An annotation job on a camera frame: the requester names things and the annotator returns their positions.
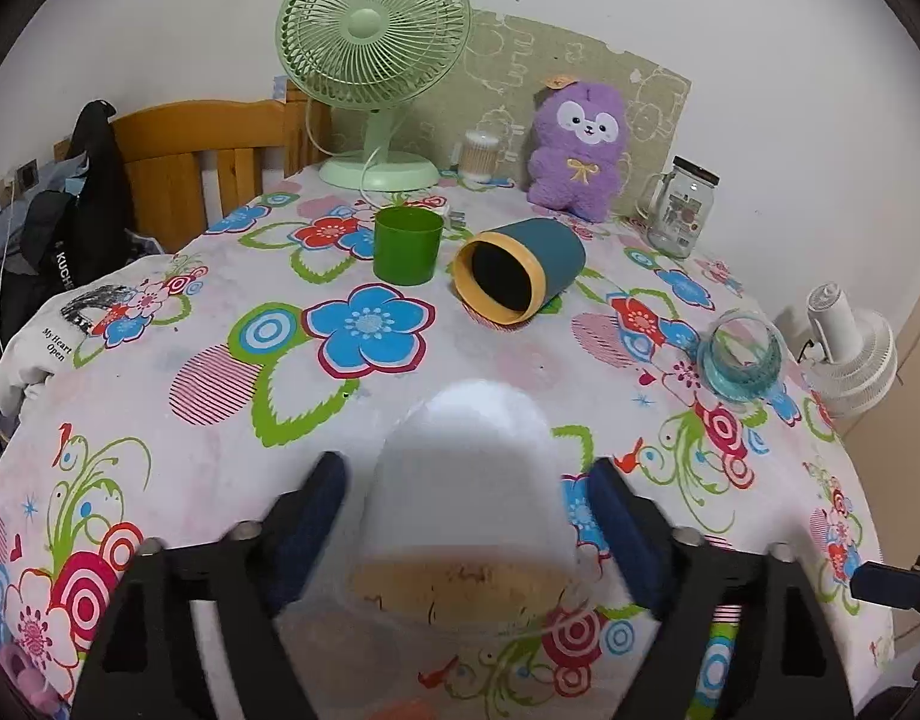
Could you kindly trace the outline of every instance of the fan grille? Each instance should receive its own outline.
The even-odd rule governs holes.
[[[873,311],[857,310],[856,326],[863,336],[863,348],[855,360],[817,362],[809,368],[809,379],[831,416],[846,416],[867,410],[886,394],[897,372],[897,346],[886,319]]]
[[[409,100],[456,62],[469,0],[284,0],[276,46],[316,100],[372,110]]]

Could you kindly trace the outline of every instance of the green plastic cup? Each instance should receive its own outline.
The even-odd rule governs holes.
[[[377,212],[374,226],[374,274],[400,287],[433,278],[444,220],[425,208],[396,206]]]

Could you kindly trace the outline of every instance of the glass mug handle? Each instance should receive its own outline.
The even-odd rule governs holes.
[[[673,170],[670,172],[652,172],[646,177],[644,181],[644,190],[641,191],[641,194],[636,199],[634,207],[636,208],[636,213],[639,215],[639,218],[642,218],[644,221],[650,220],[650,215],[653,214],[653,207],[657,203],[657,187],[650,187],[651,182],[654,178],[660,179],[658,184],[665,184],[673,177]],[[644,204],[644,199],[649,201],[649,204],[646,207],[646,211],[642,208]]]

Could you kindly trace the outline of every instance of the plush toy bow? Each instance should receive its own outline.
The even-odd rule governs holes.
[[[600,166],[596,163],[581,162],[579,159],[574,159],[573,157],[567,160],[567,167],[572,167],[573,170],[576,170],[570,180],[583,181],[585,184],[590,184],[587,180],[588,175],[597,175],[598,172],[600,172]]]

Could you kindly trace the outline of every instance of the green desk fan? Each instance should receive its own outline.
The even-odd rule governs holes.
[[[327,184],[409,191],[437,183],[433,162],[390,151],[390,139],[398,107],[447,74],[470,23],[469,0],[284,0],[276,48],[287,74],[315,100],[370,112],[362,151],[320,167]]]

